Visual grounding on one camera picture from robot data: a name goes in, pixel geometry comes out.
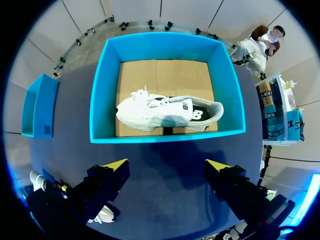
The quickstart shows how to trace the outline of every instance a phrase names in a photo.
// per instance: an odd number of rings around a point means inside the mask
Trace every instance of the sneaker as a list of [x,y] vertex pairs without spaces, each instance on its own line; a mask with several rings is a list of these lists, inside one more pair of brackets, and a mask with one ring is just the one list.
[[94,219],[89,219],[88,223],[112,223],[114,222],[114,218],[114,213],[106,205],[104,205],[99,214]]
[[148,94],[146,88],[132,92],[117,106],[116,117],[124,125],[151,132],[157,127],[185,127],[203,132],[224,114],[220,102],[194,96],[167,97]]
[[38,189],[42,189],[43,191],[46,188],[46,179],[41,174],[31,171],[29,174],[30,181],[33,185],[33,191],[37,191]]

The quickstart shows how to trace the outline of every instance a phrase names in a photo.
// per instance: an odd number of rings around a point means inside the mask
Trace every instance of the cardboard base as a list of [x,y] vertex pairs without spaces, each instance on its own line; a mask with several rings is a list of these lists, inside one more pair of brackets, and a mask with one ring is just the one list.
[[[132,92],[144,89],[149,94],[159,94],[169,97],[191,95],[214,101],[213,86],[206,62],[190,60],[140,60],[121,63],[116,105],[129,98]],[[205,131],[218,130],[215,122]],[[174,127],[173,134],[195,133],[184,127]],[[115,135],[117,137],[163,135],[163,127],[154,131],[139,131],[122,124],[115,119]]]

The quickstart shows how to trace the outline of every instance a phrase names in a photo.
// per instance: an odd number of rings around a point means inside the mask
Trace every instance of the blue tray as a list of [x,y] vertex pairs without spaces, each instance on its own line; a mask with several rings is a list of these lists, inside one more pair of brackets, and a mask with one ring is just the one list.
[[53,114],[59,82],[42,74],[27,89],[21,134],[32,138],[52,138]]
[[[138,60],[191,60],[208,64],[214,99],[223,104],[218,131],[178,135],[116,137],[116,96],[120,64]],[[97,144],[155,143],[216,138],[246,132],[238,78],[224,44],[208,37],[146,32],[108,39],[101,53],[90,102],[90,141]]]

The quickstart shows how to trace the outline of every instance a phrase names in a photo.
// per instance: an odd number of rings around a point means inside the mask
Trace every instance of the person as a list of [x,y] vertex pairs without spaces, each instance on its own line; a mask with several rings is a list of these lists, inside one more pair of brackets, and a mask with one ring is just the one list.
[[239,49],[232,58],[241,61],[245,56],[251,55],[248,67],[260,73],[264,72],[267,57],[273,56],[279,50],[279,39],[285,35],[286,32],[282,26],[277,25],[269,29],[267,26],[260,25],[248,38],[238,42]]

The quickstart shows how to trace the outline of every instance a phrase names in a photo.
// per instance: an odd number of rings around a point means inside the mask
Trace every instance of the dark blue table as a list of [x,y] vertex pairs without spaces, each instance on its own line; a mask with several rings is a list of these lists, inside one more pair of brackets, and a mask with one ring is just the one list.
[[205,159],[240,165],[258,182],[262,124],[249,71],[234,66],[245,108],[246,133],[181,142],[92,144],[89,137],[91,90],[97,64],[62,76],[56,97],[53,138],[30,138],[35,170],[75,186],[92,165],[129,159],[131,176],[111,204],[116,222],[88,223],[123,240],[198,239],[239,220],[219,202],[203,177]]

